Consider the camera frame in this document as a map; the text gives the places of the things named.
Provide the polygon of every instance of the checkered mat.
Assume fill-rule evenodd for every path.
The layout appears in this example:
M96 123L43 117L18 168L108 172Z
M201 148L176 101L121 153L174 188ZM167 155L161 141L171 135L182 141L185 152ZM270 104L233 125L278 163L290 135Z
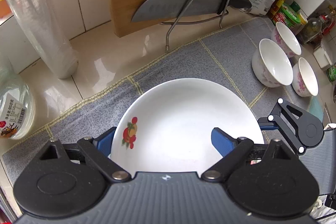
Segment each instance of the checkered mat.
M225 86L238 95L254 116L266 117L279 97L310 110L321 120L317 99L299 97L292 86L270 89L255 77L251 58L259 41L273 28L268 18L257 17L240 25L213 32L162 55L114 85L82 100L54 121L14 145L2 155L13 184L28 162L50 137L74 143L84 136L97 137L117 126L127 108L150 88L178 78L202 78ZM264 131L265 143L282 138L278 131Z

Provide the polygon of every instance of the knife blade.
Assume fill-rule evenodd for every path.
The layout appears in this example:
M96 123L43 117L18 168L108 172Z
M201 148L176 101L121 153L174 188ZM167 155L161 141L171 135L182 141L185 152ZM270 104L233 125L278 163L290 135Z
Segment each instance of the knife blade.
M135 12L132 22L170 19L178 17L188 0L146 0ZM221 14L226 0L194 0L184 16ZM251 8L249 0L230 0L229 6L235 8Z

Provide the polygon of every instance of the white container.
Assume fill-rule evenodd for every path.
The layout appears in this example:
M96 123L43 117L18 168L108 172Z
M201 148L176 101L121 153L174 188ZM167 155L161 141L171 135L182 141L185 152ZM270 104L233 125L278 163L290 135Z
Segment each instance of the white container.
M270 88L290 85L293 70L285 52L274 41L264 38L252 57L252 69L258 80Z
M143 172L192 172L200 176L222 156L213 128L233 138L263 143L258 123L233 92L203 79L176 79L141 95L121 118L111 159L131 176Z
M288 58L301 55L301 46L292 31L282 22L277 22L271 33L271 40L276 42Z
M301 97L316 96L319 93L319 86L313 69L308 61L300 57L293 67L292 87Z
M321 44L314 50L313 55L322 70L325 71L332 66L331 49L323 39Z

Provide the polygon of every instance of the black knife handle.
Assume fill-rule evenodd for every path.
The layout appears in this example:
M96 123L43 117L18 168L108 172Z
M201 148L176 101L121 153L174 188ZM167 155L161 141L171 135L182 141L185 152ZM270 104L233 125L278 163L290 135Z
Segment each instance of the black knife handle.
M223 12L225 3L226 3L226 0L222 0L218 8L217 15L220 15ZM252 4L249 0L230 0L228 6L241 9L241 8L251 8Z

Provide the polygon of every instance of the orange bottle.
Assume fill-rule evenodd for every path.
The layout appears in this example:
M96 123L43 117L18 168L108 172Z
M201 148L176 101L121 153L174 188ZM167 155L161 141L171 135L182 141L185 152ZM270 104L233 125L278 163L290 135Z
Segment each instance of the orange bottle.
M6 0L0 0L0 18L8 15L11 12Z

